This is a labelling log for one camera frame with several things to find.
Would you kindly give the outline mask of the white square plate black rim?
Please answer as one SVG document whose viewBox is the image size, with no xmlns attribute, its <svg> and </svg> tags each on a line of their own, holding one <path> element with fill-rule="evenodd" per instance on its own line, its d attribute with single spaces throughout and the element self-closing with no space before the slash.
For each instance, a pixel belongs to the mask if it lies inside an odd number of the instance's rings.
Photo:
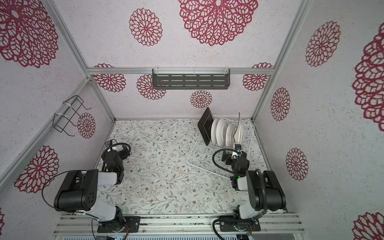
<svg viewBox="0 0 384 240">
<path fill-rule="evenodd" d="M 235 141 L 234 142 L 234 147 L 236 147 L 236 145 L 241 145 L 242 144 L 243 134 L 244 134 L 244 125 L 243 125 L 243 121 L 242 121 L 242 118 L 241 118 L 241 114 L 239 113 L 238 125 L 237 125 L 236 132 L 234 134 L 234 141 Z"/>
</svg>

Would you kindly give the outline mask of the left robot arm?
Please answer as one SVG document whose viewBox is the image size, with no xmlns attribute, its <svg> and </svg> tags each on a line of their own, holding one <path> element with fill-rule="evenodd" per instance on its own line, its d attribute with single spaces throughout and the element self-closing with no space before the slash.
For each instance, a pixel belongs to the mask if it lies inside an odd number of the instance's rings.
<svg viewBox="0 0 384 240">
<path fill-rule="evenodd" d="M 84 214 L 98 220 L 100 227 L 107 232 L 122 232 L 127 222 L 119 207 L 99 200 L 99 187 L 120 185 L 124 178 L 123 160 L 131 155 L 131 146 L 110 141 L 103 151 L 103 169 L 73 170 L 67 172 L 54 199 L 54 209 L 62 212 Z"/>
</svg>

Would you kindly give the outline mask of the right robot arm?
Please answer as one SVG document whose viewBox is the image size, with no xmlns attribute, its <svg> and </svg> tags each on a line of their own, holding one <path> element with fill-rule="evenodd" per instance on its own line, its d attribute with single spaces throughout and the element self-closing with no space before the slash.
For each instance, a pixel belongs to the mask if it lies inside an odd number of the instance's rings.
<svg viewBox="0 0 384 240">
<path fill-rule="evenodd" d="M 235 191 L 247 192 L 249 200 L 233 210 L 235 220 L 256 220 L 268 211 L 283 210 L 286 197 L 273 171 L 250 170 L 247 154 L 235 150 L 223 149 L 222 161 L 232 169 L 224 171 L 230 177 Z"/>
</svg>

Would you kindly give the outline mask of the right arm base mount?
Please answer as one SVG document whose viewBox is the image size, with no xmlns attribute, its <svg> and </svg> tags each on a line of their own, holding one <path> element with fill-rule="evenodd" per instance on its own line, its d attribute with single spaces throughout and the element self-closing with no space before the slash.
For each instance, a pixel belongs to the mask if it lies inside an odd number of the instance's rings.
<svg viewBox="0 0 384 240">
<path fill-rule="evenodd" d="M 234 219 L 232 216 L 220 216 L 219 225 L 221 232 L 259 232 L 261 230 L 258 220 L 246 222 Z"/>
</svg>

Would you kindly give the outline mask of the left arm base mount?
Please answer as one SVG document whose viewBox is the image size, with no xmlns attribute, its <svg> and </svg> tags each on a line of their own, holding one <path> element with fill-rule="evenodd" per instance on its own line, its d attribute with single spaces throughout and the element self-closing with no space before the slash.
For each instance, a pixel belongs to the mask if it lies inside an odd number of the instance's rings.
<svg viewBox="0 0 384 240">
<path fill-rule="evenodd" d="M 123 217 L 108 222 L 99 222 L 97 233 L 137 233 L 141 217 Z"/>
</svg>

